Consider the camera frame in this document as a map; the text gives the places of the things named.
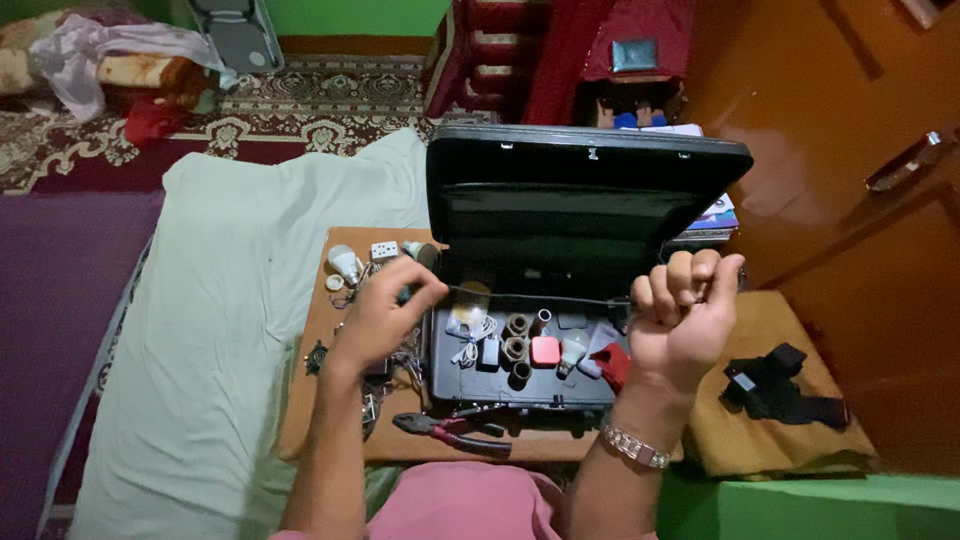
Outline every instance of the wooden cabinet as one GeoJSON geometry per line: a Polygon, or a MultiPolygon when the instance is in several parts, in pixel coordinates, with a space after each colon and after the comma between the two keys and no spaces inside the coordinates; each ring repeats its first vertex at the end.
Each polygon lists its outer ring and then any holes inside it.
{"type": "Polygon", "coordinates": [[[751,283],[781,290],[884,467],[960,474],[960,156],[864,179],[960,127],[960,6],[920,30],[891,0],[703,0],[686,119],[756,159],[731,196],[751,283]]]}

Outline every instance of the black cable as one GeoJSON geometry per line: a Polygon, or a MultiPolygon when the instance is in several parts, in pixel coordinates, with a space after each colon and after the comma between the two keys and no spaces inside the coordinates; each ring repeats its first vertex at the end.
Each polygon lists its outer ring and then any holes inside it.
{"type": "Polygon", "coordinates": [[[494,292],[478,292],[466,287],[461,287],[458,285],[451,285],[449,283],[446,286],[450,287],[453,290],[459,290],[469,294],[475,294],[477,296],[489,296],[493,298],[522,298],[525,300],[553,300],[556,302],[576,302],[579,304],[596,304],[598,306],[631,306],[630,302],[620,302],[616,300],[591,300],[589,298],[571,298],[568,296],[539,296],[535,294],[508,294],[508,293],[494,293],[494,292]]]}

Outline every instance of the door handle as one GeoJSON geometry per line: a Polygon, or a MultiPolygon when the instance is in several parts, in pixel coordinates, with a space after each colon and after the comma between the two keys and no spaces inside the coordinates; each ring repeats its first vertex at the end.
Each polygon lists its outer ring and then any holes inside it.
{"type": "Polygon", "coordinates": [[[956,135],[930,132],[889,160],[864,183],[871,191],[888,191],[918,182],[956,144],[956,135]]]}

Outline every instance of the wristwatch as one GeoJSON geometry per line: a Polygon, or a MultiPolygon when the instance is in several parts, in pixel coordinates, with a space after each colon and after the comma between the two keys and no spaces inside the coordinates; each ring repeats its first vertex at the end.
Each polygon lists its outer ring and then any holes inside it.
{"type": "Polygon", "coordinates": [[[666,466],[670,464],[670,454],[663,453],[641,442],[613,424],[607,424],[603,427],[603,437],[612,447],[626,454],[630,459],[635,459],[640,465],[646,465],[654,469],[666,469],[666,466]]]}

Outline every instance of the hand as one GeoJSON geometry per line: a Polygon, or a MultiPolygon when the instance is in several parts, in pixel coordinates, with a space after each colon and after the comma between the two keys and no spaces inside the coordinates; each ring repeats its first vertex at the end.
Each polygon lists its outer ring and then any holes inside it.
{"type": "Polygon", "coordinates": [[[337,334],[330,359],[347,365],[351,376],[382,360],[400,345],[420,316],[446,296],[447,288],[423,265],[402,256],[363,282],[337,334]],[[420,289],[403,307],[396,294],[404,285],[420,289]]]}
{"type": "Polygon", "coordinates": [[[630,326],[632,380],[694,394],[736,322],[741,255],[677,252],[634,281],[637,314],[630,326]]]}

